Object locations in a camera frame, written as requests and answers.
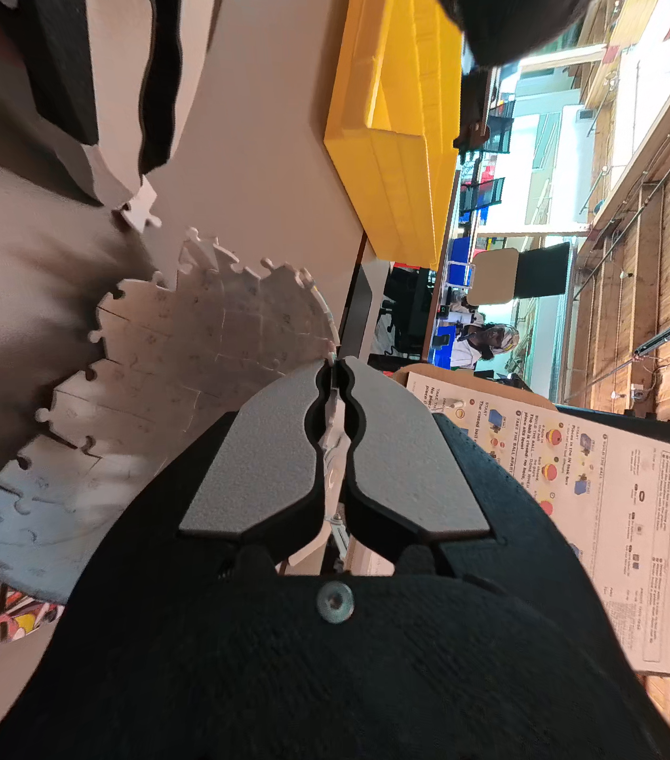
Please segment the yellow plastic bin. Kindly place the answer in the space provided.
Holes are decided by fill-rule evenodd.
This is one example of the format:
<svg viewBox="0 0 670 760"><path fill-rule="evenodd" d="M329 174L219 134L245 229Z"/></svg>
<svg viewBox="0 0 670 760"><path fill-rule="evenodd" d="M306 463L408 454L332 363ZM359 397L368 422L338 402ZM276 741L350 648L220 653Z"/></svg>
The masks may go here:
<svg viewBox="0 0 670 760"><path fill-rule="evenodd" d="M438 267L462 52L437 2L349 2L324 145L379 259Z"/></svg>

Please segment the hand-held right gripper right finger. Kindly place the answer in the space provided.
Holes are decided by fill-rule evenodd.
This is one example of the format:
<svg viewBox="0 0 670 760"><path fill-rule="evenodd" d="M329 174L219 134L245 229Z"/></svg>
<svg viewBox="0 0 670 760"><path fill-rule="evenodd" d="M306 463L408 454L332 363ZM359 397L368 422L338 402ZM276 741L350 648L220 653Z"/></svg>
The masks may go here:
<svg viewBox="0 0 670 760"><path fill-rule="evenodd" d="M339 390L350 440L343 480L352 537L397 565L410 546L492 534L430 410L405 386L348 356Z"/></svg>

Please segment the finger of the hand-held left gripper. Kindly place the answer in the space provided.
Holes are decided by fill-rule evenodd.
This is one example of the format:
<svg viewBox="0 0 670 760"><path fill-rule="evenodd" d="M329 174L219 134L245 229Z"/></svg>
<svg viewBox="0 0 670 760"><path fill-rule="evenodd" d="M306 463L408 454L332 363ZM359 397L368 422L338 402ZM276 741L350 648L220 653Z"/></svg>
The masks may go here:
<svg viewBox="0 0 670 760"><path fill-rule="evenodd" d="M204 68L213 1L154 1L152 45L143 81L143 173L176 152Z"/></svg>
<svg viewBox="0 0 670 760"><path fill-rule="evenodd" d="M154 11L148 1L85 2L95 105L95 138L57 132L57 157L74 182L106 207L140 190L140 103L152 52Z"/></svg>

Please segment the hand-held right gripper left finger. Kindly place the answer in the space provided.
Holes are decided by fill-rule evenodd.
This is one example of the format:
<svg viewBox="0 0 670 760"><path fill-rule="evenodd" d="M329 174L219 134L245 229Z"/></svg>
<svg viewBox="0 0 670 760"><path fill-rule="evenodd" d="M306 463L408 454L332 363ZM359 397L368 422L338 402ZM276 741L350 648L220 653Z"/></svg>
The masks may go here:
<svg viewBox="0 0 670 760"><path fill-rule="evenodd" d="M327 360L277 379L230 425L179 524L184 536L261 546L273 564L320 533L325 516Z"/></svg>

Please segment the small wooden background board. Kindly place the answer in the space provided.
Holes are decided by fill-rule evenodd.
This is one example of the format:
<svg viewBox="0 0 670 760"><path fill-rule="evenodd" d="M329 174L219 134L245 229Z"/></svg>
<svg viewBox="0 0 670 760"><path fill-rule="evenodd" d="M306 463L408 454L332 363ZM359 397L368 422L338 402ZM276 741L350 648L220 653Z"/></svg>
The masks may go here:
<svg viewBox="0 0 670 760"><path fill-rule="evenodd" d="M472 306L501 305L514 297L520 252L492 249L479 252L472 260L472 278L466 299Z"/></svg>

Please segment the white puzzle piece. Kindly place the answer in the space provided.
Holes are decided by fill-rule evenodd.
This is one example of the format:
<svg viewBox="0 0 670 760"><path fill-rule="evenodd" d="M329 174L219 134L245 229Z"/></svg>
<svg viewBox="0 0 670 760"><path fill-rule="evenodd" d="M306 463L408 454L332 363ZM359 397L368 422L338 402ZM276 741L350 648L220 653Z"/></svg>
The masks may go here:
<svg viewBox="0 0 670 760"><path fill-rule="evenodd" d="M116 208L114 213L139 235L143 235L148 229L159 230L162 227L162 220L152 213L152 206L156 199L155 189L148 178L143 176L138 192Z"/></svg>

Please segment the white folded instruction leaflet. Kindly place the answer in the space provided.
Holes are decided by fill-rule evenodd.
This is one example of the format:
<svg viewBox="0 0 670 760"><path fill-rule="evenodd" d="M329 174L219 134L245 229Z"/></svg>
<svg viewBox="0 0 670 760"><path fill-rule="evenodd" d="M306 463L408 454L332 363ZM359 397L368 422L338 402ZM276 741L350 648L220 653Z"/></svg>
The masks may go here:
<svg viewBox="0 0 670 760"><path fill-rule="evenodd" d="M341 565L349 549L345 509L341 506L341 489L346 470L350 440L345 432L345 404L335 401L320 446L324 455L324 520L318 535L293 554L283 575L320 575L330 541Z"/></svg>

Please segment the printed instruction sheet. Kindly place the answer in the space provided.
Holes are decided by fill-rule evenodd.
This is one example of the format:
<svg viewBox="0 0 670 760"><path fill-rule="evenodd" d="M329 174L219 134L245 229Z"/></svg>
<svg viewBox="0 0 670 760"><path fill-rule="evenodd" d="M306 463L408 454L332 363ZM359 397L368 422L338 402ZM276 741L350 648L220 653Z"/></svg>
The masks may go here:
<svg viewBox="0 0 670 760"><path fill-rule="evenodd" d="M670 443L485 394L426 407L466 432L554 521L632 668L670 676Z"/></svg>

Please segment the orange printed loose puzzle piece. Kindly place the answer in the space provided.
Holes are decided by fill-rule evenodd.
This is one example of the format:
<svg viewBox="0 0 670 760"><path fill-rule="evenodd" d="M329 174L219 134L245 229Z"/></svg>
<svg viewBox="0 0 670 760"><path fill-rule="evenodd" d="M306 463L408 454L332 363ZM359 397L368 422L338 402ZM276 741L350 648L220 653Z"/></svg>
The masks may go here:
<svg viewBox="0 0 670 760"><path fill-rule="evenodd" d="M38 600L2 584L0 587L0 642L18 641L61 618L65 606Z"/></svg>

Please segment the partly built puzzle ball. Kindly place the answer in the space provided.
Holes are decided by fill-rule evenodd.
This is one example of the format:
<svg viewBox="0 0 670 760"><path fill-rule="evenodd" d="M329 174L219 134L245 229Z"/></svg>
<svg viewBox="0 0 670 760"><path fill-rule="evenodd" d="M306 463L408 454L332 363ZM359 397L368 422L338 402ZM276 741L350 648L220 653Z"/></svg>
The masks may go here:
<svg viewBox="0 0 670 760"><path fill-rule="evenodd" d="M66 603L131 501L226 412L334 355L335 319L311 274L264 274L189 228L174 288L125 279L96 308L104 358L36 412L47 432L0 470L0 581Z"/></svg>

